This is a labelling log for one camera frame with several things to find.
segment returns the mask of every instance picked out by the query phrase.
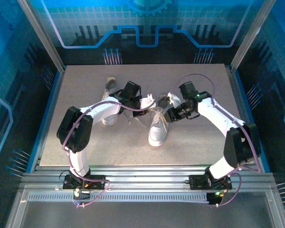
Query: blue circuit pattern backdrop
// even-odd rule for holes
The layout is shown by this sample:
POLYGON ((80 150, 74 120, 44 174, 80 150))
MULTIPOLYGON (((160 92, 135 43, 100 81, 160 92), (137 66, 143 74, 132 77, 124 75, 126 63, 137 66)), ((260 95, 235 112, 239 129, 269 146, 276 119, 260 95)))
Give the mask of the blue circuit pattern backdrop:
POLYGON ((103 42, 112 41, 113 33, 121 33, 122 39, 137 36, 137 40, 149 37, 169 37, 167 32, 154 34, 154 27, 175 28, 184 33, 197 47, 229 48, 240 43, 252 19, 258 11, 260 0, 226 1, 205 0, 96 0, 96 1, 32 1, 55 45, 74 48, 75 40, 83 33, 95 39, 96 45, 85 43, 77 48, 98 48, 103 42), (121 31, 123 28, 134 32, 121 31), (217 35, 216 40, 207 40, 217 35))

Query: gray work surface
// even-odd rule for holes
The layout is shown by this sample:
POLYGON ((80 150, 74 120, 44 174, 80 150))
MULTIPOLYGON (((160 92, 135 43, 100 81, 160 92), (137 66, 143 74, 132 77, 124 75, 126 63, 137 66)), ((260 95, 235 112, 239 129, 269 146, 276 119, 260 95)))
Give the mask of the gray work surface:
MULTIPOLYGON (((54 115, 40 165, 68 165, 56 132, 71 106, 90 106, 101 101, 108 76, 115 76, 122 89, 131 80, 142 87, 142 95, 152 92, 159 96, 171 92, 184 75, 200 73, 209 76, 216 85, 215 98, 221 106, 239 117, 237 105, 223 64, 181 65, 101 65, 68 66, 62 81, 54 115)), ((192 76, 182 83, 192 81, 199 92, 212 93, 210 82, 202 76, 192 76)), ((178 87, 175 93, 181 98, 178 87)), ((223 156, 223 134, 205 117, 183 119, 169 124, 167 141, 160 147, 148 143, 152 115, 140 117, 141 126, 131 118, 128 124, 121 114, 116 124, 105 126, 101 122, 92 128, 87 146, 90 165, 165 165, 212 164, 223 156)))
POLYGON ((239 194, 230 204, 29 202, 22 228, 273 228, 264 195, 239 194))

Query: black bracket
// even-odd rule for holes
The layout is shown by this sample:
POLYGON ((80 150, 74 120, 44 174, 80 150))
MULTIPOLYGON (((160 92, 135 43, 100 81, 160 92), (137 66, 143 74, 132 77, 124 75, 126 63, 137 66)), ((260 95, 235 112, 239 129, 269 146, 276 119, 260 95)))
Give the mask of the black bracket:
POLYGON ((211 182, 206 174, 190 175, 185 184, 190 185, 190 190, 225 190, 232 189, 231 179, 228 176, 219 179, 215 183, 211 182))
MULTIPOLYGON (((118 90, 115 93, 110 94, 110 96, 116 98, 121 104, 134 108, 134 109, 140 109, 141 103, 140 99, 142 98, 142 88, 140 85, 128 81, 125 85, 124 89, 118 90)), ((120 108, 119 114, 121 114, 124 111, 124 108, 120 108)), ((147 114, 149 111, 139 111, 139 112, 133 112, 133 117, 138 117, 147 114)))
MULTIPOLYGON (((60 140, 61 144, 63 144, 67 134, 81 115, 82 112, 78 108, 70 107, 67 110, 57 131, 57 138, 60 140)), ((90 140, 92 125, 93 118, 89 115, 85 115, 80 120, 79 125, 74 129, 66 144, 73 153, 82 151, 87 146, 90 140)))
MULTIPOLYGON (((87 174, 84 177, 92 180, 105 180, 104 175, 87 174)), ((81 190, 104 190, 105 182, 88 182, 78 178, 72 173, 70 173, 70 175, 66 175, 62 189, 75 190, 76 188, 80 188, 81 190)))

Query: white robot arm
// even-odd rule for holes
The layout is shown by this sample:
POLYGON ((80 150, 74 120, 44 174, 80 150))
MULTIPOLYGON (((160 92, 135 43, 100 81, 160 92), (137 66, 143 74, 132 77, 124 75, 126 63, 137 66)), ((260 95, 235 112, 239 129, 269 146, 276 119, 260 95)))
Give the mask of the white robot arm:
MULTIPOLYGON (((156 106, 151 94, 146 98, 142 98, 141 95, 136 96, 138 91, 140 91, 139 85, 128 82, 124 90, 117 91, 101 102, 79 109, 70 107, 67 110, 57 132, 57 137, 60 139, 61 144, 63 144, 66 135, 69 133, 71 127, 79 116, 86 111, 91 110, 90 112, 87 112, 79 122, 79 125, 71 134, 71 137, 66 144, 66 149, 70 151, 71 163, 76 170, 75 172, 73 169, 70 169, 73 175, 78 177, 78 173, 80 176, 85 176, 90 172, 88 163, 86 162, 85 148, 89 142, 91 129, 94 124, 111 115, 121 114, 123 111, 123 108, 121 107, 122 104, 134 109, 145 109, 147 107, 156 106)), ((133 115, 140 116, 147 112, 148 111, 133 112, 133 115)))
POLYGON ((168 97, 170 103, 173 104, 173 108, 164 114, 166 121, 174 122, 183 118, 193 119, 202 115, 210 120, 226 138, 224 156, 206 169, 206 173, 208 173, 212 181, 223 178, 236 167, 254 159, 247 139, 236 122, 249 133, 257 155, 260 155, 257 128, 254 123, 245 123, 239 120, 221 107, 215 99, 212 100, 209 93, 199 93, 194 88, 192 82, 182 84, 180 91, 186 102, 181 103, 181 100, 176 95, 169 93, 168 97), (219 109, 223 110, 231 119, 219 111, 219 109), (197 115, 190 118, 192 113, 197 113, 197 115))

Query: shoe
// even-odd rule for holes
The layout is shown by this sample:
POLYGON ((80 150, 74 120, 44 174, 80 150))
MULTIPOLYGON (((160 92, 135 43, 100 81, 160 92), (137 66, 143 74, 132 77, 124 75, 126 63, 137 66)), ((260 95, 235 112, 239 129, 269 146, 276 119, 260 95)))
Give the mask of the shoe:
POLYGON ((153 121, 149 130, 149 144, 151 146, 162 145, 168 136, 168 123, 163 117, 163 112, 166 111, 169 103, 167 95, 162 94, 157 102, 157 107, 153 109, 153 121))
MULTIPOLYGON (((116 79, 113 76, 108 77, 107 83, 104 87, 103 100, 105 100, 111 93, 116 91, 116 79)), ((104 125, 110 126, 116 123, 118 114, 110 115, 107 118, 103 119, 102 122, 104 125)))

